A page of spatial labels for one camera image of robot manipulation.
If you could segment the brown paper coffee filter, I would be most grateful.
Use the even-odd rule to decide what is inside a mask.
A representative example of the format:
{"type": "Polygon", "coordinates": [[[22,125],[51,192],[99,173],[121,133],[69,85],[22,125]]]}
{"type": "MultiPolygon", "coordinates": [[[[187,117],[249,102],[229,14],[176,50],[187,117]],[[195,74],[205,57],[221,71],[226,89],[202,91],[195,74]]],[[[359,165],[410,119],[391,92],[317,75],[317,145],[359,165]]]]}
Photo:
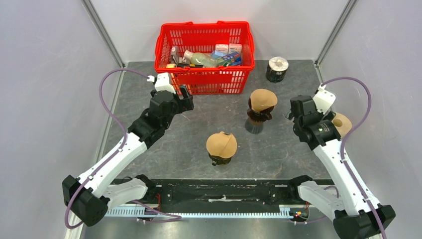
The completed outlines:
{"type": "Polygon", "coordinates": [[[256,89],[250,95],[251,109],[261,112],[277,104],[278,98],[272,91],[266,89],[256,89]]]}

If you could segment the brown dripper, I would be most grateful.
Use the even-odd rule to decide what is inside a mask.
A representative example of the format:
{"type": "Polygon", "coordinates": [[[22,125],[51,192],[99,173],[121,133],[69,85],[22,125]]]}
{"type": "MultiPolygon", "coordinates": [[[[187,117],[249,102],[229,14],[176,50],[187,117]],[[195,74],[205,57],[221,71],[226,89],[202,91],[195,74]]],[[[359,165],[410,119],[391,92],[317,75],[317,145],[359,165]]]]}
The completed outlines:
{"type": "Polygon", "coordinates": [[[254,111],[253,109],[248,109],[247,115],[254,122],[265,122],[272,119],[271,111],[274,109],[274,106],[264,109],[260,112],[254,111]]]}

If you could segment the dark dripper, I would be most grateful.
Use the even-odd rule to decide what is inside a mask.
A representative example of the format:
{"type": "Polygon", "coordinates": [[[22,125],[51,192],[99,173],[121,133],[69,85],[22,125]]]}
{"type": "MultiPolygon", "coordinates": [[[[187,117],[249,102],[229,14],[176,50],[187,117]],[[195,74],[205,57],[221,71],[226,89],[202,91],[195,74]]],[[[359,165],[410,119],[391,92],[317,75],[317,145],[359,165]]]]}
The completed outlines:
{"type": "Polygon", "coordinates": [[[209,158],[212,160],[212,166],[227,165],[231,162],[232,159],[232,157],[223,158],[217,155],[211,155],[210,153],[209,158]]]}

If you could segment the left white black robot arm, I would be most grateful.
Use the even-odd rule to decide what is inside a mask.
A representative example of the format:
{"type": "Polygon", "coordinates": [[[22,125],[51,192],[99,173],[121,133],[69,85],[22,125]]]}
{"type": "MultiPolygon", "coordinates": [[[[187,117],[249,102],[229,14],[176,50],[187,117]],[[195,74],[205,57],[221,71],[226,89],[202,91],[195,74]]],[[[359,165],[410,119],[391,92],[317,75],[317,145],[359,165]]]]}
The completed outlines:
{"type": "Polygon", "coordinates": [[[180,86],[182,97],[166,90],[151,91],[150,106],[136,119],[123,138],[98,163],[77,178],[69,175],[62,182],[65,226],[75,229],[81,224],[90,227],[105,214],[122,204],[141,200],[151,203],[156,190],[146,176],[137,176],[125,183],[113,180],[135,158],[159,140],[175,115],[194,109],[193,96],[186,85],[180,86]]]}

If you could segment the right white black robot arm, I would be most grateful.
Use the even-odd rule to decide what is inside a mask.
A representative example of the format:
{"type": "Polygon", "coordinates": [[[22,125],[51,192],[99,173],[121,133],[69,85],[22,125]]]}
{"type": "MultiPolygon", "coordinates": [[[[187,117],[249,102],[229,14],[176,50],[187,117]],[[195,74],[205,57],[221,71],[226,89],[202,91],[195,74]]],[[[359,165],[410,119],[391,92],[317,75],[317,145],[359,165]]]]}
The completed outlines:
{"type": "Polygon", "coordinates": [[[308,145],[320,159],[338,191],[330,194],[310,176],[289,180],[288,199],[299,204],[308,202],[332,221],[341,239],[386,238],[385,229],[395,218],[392,206],[382,205],[365,186],[345,149],[341,135],[331,120],[318,111],[311,96],[296,96],[290,100],[287,118],[292,120],[293,132],[300,142],[308,145]]]}

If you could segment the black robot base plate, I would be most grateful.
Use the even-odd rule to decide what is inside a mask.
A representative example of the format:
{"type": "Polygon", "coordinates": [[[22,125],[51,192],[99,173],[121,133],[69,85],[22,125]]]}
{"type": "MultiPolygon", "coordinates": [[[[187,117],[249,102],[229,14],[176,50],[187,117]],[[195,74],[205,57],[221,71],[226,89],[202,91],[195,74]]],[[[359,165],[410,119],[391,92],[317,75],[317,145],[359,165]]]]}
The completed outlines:
{"type": "Polygon", "coordinates": [[[144,204],[166,213],[275,213],[280,205],[305,202],[287,179],[151,179],[144,204]]]}

